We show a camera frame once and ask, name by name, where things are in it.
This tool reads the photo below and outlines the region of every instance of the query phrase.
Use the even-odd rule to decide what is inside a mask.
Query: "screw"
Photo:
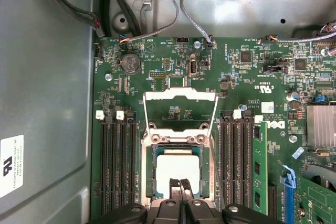
[[[231,211],[231,212],[238,212],[238,207],[229,207],[229,210]]]
[[[140,207],[133,207],[132,209],[131,209],[131,211],[132,212],[140,212]]]
[[[112,81],[113,76],[110,73],[105,74],[105,80]]]
[[[291,143],[295,143],[297,140],[298,140],[298,137],[297,137],[297,136],[295,136],[295,135],[290,135],[290,136],[289,136],[289,141],[290,141]]]
[[[193,204],[194,204],[195,206],[200,206],[200,205],[202,204],[202,202],[201,202],[200,200],[194,200],[194,201],[193,201]]]
[[[201,48],[201,43],[199,41],[194,42],[194,48],[200,49]]]

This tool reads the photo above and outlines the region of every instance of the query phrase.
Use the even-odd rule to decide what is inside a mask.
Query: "pcie slot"
[[[285,223],[294,224],[294,190],[285,185]]]
[[[223,190],[224,205],[234,202],[234,124],[232,122],[221,123],[221,142],[222,142],[222,171],[223,171]]]
[[[234,180],[235,203],[243,204],[243,123],[237,122],[234,126]]]
[[[252,143],[253,143],[253,124],[244,124],[244,206],[252,208]]]
[[[278,219],[278,189],[277,186],[268,187],[268,216]]]
[[[103,124],[101,127],[101,174],[102,174],[102,215],[107,214],[111,210],[111,160],[109,158],[109,150],[111,149],[111,124]]]

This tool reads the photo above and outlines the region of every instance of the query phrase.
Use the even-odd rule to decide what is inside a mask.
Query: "blue component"
[[[325,95],[319,95],[318,97],[315,97],[316,102],[324,102],[326,100]]]
[[[305,151],[304,148],[299,147],[299,148],[293,153],[292,157],[295,158],[295,159],[298,159],[299,156],[301,156],[301,154],[302,154],[304,151]]]
[[[294,224],[294,191],[285,185],[285,223]]]
[[[293,99],[296,100],[296,101],[300,98],[300,97],[299,97],[299,94],[298,94],[297,92],[293,92],[292,97],[293,97]]]
[[[296,188],[296,175],[293,169],[289,168],[287,165],[283,165],[283,167],[286,169],[287,177],[283,177],[281,179],[281,182],[290,188],[295,189]]]

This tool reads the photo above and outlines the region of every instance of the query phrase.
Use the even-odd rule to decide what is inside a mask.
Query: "capacitor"
[[[299,94],[297,92],[290,92],[290,93],[287,94],[286,99],[289,102],[298,100],[299,99]]]
[[[105,80],[112,81],[113,76],[110,73],[105,74]]]
[[[297,136],[295,136],[295,135],[290,135],[290,136],[289,136],[289,141],[290,141],[291,143],[295,143],[297,140],[298,140],[298,137],[297,137]]]
[[[198,40],[194,42],[194,48],[195,49],[200,49],[201,48],[201,43]]]
[[[139,55],[136,54],[126,54],[122,56],[119,65],[122,70],[129,75],[136,74],[141,70],[141,60]]]
[[[241,110],[241,111],[245,111],[245,110],[247,110],[247,106],[245,104],[240,104],[238,106],[238,109]]]

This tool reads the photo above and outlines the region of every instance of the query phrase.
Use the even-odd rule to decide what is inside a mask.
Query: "blue pcie slot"
[[[294,189],[285,185],[285,223],[294,224]]]

